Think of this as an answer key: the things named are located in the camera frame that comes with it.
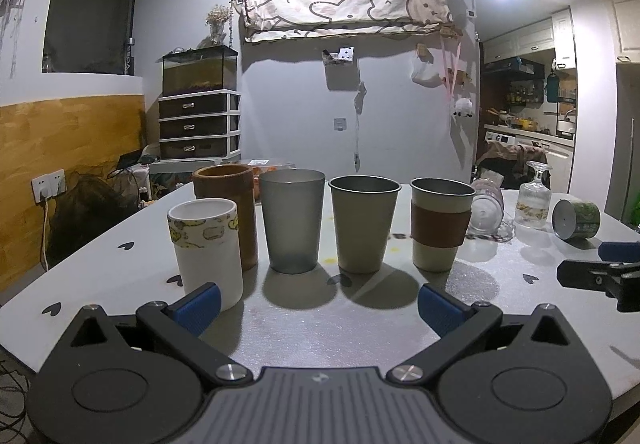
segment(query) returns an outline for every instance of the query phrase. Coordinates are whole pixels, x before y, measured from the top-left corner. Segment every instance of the power outlet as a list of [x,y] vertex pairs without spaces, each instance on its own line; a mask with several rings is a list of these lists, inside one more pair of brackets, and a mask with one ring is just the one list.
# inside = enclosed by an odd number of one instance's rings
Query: power outlet
[[49,175],[41,175],[31,180],[31,189],[33,189],[33,198],[36,204],[51,196],[51,188],[49,185]]
[[65,171],[63,169],[49,173],[49,188],[51,189],[52,197],[57,197],[60,193],[66,191]]

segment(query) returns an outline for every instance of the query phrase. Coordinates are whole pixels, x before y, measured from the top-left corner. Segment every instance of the blue gripper pad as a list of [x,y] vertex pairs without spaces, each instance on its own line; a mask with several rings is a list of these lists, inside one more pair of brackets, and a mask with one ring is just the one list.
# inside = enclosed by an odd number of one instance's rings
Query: blue gripper pad
[[215,283],[205,283],[181,300],[169,305],[165,312],[182,328],[198,337],[220,314],[222,296]]
[[603,262],[640,262],[640,243],[638,242],[602,242],[598,247],[598,256]]
[[418,313],[442,338],[469,319],[473,311],[446,292],[425,284],[418,293]]

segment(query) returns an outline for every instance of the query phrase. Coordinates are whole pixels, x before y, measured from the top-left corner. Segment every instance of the white plush toy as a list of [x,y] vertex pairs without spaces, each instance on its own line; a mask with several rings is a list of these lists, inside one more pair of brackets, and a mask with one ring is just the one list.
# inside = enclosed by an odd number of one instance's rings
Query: white plush toy
[[453,104],[453,117],[473,117],[474,104],[469,98],[460,98]]

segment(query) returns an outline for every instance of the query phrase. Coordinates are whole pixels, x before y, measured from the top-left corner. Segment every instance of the white table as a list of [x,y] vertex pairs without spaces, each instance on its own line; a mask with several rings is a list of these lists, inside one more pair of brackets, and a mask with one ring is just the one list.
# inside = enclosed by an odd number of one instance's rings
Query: white table
[[[513,212],[515,191],[505,191]],[[203,338],[258,374],[262,366],[371,366],[384,374],[437,339],[418,316],[415,298],[428,279],[412,265],[410,189],[398,198],[385,265],[378,273],[352,277],[351,286],[329,284],[339,275],[328,188],[320,244],[321,268],[285,276],[269,270],[257,207],[260,261],[244,274],[243,300],[222,313]],[[566,195],[554,195],[555,202]],[[183,296],[177,283],[174,248],[166,212],[193,199],[185,186],[92,241],[38,278],[0,308],[0,345],[38,371],[54,344],[89,303],[110,315],[128,314],[150,300],[172,303]],[[604,294],[562,288],[556,267],[565,258],[598,260],[604,240],[636,241],[640,236],[603,215],[596,238],[579,249],[546,231],[516,227],[505,244],[466,240],[451,273],[431,275],[466,303],[488,300],[505,313],[528,314],[542,302],[558,305],[598,363],[616,399],[614,415],[640,400],[640,313],[621,314]],[[134,242],[125,250],[121,244]],[[523,274],[538,278],[532,284]],[[60,303],[56,316],[42,314]]]

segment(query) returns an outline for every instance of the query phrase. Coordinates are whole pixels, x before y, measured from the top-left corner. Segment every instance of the fish tank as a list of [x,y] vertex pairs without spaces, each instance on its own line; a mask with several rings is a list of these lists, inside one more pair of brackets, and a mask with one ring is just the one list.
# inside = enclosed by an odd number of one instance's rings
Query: fish tank
[[162,57],[162,95],[236,90],[238,52],[226,45],[185,50]]

